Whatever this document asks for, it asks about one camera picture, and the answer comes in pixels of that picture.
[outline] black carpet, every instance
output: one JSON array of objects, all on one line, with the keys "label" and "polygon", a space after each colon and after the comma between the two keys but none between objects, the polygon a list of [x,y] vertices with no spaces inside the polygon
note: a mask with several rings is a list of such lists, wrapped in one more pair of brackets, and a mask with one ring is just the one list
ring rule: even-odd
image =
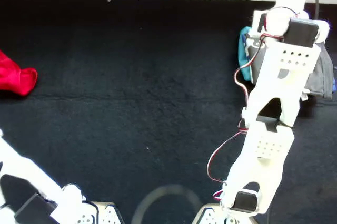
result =
[{"label": "black carpet", "polygon": [[[237,37],[268,2],[224,0],[0,0],[0,49],[39,77],[26,98],[1,93],[5,139],[60,185],[113,201],[128,224],[152,190],[179,184],[202,203],[219,185],[212,151],[236,132],[244,96],[232,74]],[[312,13],[314,7],[308,5]],[[337,64],[337,6],[327,48]],[[302,104],[271,223],[337,218],[337,97]],[[242,148],[214,161],[225,178]],[[143,223],[191,223],[180,196],[160,199]]]}]

